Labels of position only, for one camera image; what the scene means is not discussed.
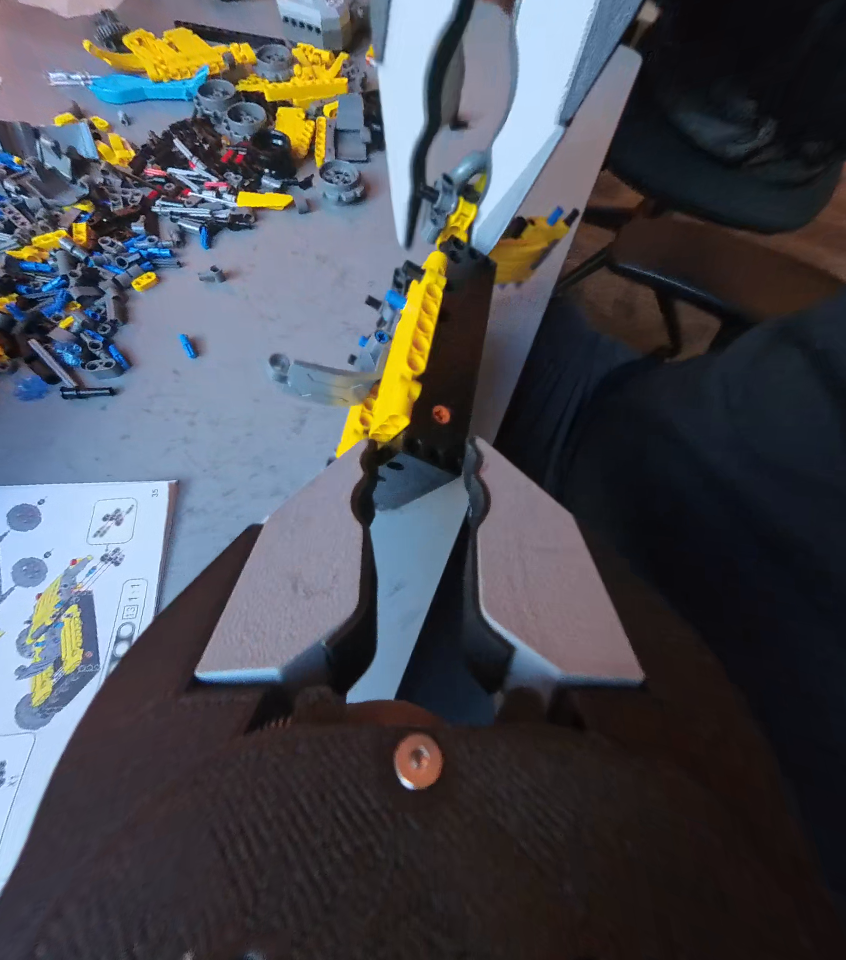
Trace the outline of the grey battery box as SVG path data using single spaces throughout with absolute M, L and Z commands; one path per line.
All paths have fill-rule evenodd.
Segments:
M 347 1 L 277 1 L 276 8 L 286 30 L 323 39 L 340 34 L 344 43 L 349 42 L 352 20 Z

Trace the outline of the heap of yellow beams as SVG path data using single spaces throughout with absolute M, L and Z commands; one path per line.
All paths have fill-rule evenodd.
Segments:
M 129 30 L 120 49 L 112 51 L 90 39 L 84 50 L 105 63 L 113 74 L 135 75 L 153 81 L 188 79 L 202 66 L 209 67 L 209 79 L 229 81 L 237 94 L 248 94 L 251 102 L 264 107 L 272 119 L 271 128 L 285 134 L 296 162 L 314 152 L 316 163 L 325 161 L 325 127 L 336 117 L 331 104 L 338 104 L 352 92 L 347 75 L 349 55 L 308 43 L 289 47 L 295 60 L 294 77 L 269 81 L 255 71 L 255 48 L 246 43 L 210 43 L 190 30 L 172 28 L 157 36 L 147 30 Z

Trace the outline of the light blue brick separator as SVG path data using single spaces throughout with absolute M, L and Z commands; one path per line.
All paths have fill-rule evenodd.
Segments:
M 93 78 L 88 90 L 100 101 L 116 106 L 154 101 L 192 101 L 208 79 L 208 66 L 202 66 L 190 78 L 168 80 L 113 74 Z

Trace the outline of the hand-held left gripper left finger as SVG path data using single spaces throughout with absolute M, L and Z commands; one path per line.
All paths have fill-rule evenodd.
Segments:
M 357 442 L 261 524 L 195 678 L 346 694 L 364 676 L 377 651 L 376 453 Z

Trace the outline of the person's dark clothed legs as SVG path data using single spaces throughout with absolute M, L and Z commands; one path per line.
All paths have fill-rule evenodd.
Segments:
M 554 297 L 496 447 L 717 655 L 846 913 L 846 287 L 669 363 Z

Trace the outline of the black office chair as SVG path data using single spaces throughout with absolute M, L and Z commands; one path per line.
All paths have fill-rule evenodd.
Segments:
M 846 2 L 657 2 L 604 169 L 641 196 L 589 206 L 613 239 L 554 289 L 601 271 L 650 290 L 683 349 L 678 304 L 717 321 L 708 352 L 813 306 L 843 282 L 743 234 L 790 234 L 846 166 Z

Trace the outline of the long black beam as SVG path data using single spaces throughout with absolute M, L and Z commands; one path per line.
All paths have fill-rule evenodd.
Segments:
M 173 21 L 173 26 L 175 28 L 189 30 L 202 40 L 210 43 L 245 43 L 255 49 L 274 44 L 283 47 L 287 46 L 287 42 L 285 42 L 284 38 L 275 35 L 273 36 L 268 34 L 253 33 L 244 30 L 233 30 L 179 19 Z

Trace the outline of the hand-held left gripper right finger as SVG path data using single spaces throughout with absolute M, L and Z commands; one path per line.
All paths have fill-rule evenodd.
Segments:
M 465 455 L 465 657 L 489 694 L 638 689 L 645 673 L 572 514 L 483 439 Z

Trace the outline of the black tyre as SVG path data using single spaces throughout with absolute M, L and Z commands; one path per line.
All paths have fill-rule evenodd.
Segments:
M 247 162 L 256 174 L 280 182 L 296 177 L 297 162 L 285 133 L 262 127 L 245 142 L 245 147 Z

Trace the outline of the yellow black toy vehicle model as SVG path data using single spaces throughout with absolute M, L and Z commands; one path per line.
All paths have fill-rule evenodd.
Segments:
M 424 190 L 422 235 L 432 251 L 394 270 L 345 368 L 275 353 L 269 375 L 299 399 L 348 409 L 334 458 L 376 447 L 380 511 L 404 507 L 463 473 L 496 267 L 470 244 L 488 160 L 474 151 Z

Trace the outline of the pile of small building pieces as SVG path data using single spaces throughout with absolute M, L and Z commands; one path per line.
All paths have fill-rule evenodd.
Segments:
M 305 213 L 324 200 L 321 164 L 346 162 L 331 145 L 337 116 L 325 126 L 324 162 L 312 151 L 283 181 L 256 174 L 247 141 L 195 111 L 140 147 L 98 118 L 63 119 L 0 122 L 0 376 L 58 389 L 130 370 L 117 344 L 129 297 L 181 269 L 188 240 L 210 250 L 219 234 L 251 232 L 274 211 L 237 208 L 240 191 L 289 194 L 289 209 Z M 82 366 L 61 364 L 54 342 L 80 343 Z

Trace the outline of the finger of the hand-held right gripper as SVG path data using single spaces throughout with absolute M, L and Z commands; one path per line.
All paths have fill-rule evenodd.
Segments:
M 597 1 L 514 3 L 509 96 L 484 152 L 485 184 L 470 231 L 480 252 L 497 244 L 564 135 L 561 116 L 598 7 Z
M 468 1 L 377 2 L 384 152 L 395 234 L 405 250 L 415 242 L 446 77 L 469 18 Z

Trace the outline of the instruction booklet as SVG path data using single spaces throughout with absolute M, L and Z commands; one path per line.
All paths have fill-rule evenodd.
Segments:
M 153 621 L 176 492 L 0 486 L 0 894 L 83 714 Z

